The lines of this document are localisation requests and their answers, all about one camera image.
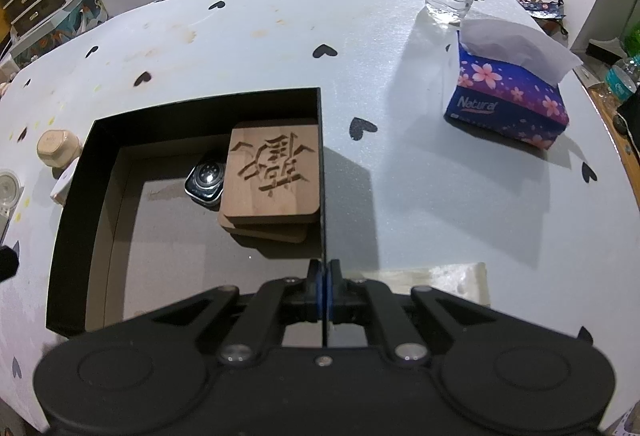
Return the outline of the clear round lid device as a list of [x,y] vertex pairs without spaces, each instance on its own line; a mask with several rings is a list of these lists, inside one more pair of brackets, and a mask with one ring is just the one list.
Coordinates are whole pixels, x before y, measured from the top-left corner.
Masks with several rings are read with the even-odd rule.
[[0,171],[0,206],[2,209],[10,211],[20,201],[23,187],[20,179],[13,171]]

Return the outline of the smartwatch body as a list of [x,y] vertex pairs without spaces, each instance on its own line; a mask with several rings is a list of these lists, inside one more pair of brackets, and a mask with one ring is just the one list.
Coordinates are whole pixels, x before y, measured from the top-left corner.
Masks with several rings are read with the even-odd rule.
[[184,192],[190,199],[207,209],[218,209],[224,193],[224,163],[196,164],[184,180]]

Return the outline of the green label water bottle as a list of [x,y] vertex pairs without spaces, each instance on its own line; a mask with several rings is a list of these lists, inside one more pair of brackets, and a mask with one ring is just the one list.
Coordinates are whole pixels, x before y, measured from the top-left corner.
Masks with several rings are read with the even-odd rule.
[[618,60],[606,73],[605,84],[618,101],[625,102],[639,88],[640,56],[628,56]]

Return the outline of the black cardboard box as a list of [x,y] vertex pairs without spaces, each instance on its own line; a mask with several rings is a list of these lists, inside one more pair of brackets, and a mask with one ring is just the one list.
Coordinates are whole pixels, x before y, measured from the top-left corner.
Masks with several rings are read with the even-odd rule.
[[[63,206],[48,286],[47,328],[73,338],[168,305],[204,304],[215,287],[250,294],[305,277],[323,255],[320,92],[265,90],[157,105],[93,123]],[[292,244],[241,237],[193,202],[198,163],[227,164],[232,130],[316,125],[320,211]]]

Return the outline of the wooden carved tile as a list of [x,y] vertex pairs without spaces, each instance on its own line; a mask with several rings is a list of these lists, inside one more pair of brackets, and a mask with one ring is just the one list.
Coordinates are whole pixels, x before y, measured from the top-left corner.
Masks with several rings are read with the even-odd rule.
[[283,243],[298,244],[306,240],[307,230],[304,227],[288,225],[241,225],[235,226],[221,211],[218,223],[222,229],[241,237],[254,237]]
[[309,223],[319,214],[316,125],[232,130],[220,211],[235,226]]

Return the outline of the beige earbuds case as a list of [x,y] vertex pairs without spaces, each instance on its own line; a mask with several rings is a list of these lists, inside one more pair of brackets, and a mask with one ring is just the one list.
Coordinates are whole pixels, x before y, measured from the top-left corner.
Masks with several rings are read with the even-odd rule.
[[66,129],[46,130],[36,146],[37,155],[44,165],[65,169],[80,155],[81,142],[75,133]]

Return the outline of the round white plug device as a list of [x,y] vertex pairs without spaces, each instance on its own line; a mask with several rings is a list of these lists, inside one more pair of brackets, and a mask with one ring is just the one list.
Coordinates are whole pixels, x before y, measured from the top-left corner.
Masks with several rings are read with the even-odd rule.
[[70,193],[70,185],[72,184],[75,170],[79,159],[74,159],[63,171],[51,191],[50,198],[54,203],[64,206]]

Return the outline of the purple floral tissue box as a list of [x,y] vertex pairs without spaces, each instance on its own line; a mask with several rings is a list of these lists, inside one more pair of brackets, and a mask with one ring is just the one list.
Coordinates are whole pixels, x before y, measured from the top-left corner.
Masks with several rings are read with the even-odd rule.
[[570,123],[560,82],[579,65],[576,54],[538,28],[465,20],[444,116],[548,150]]

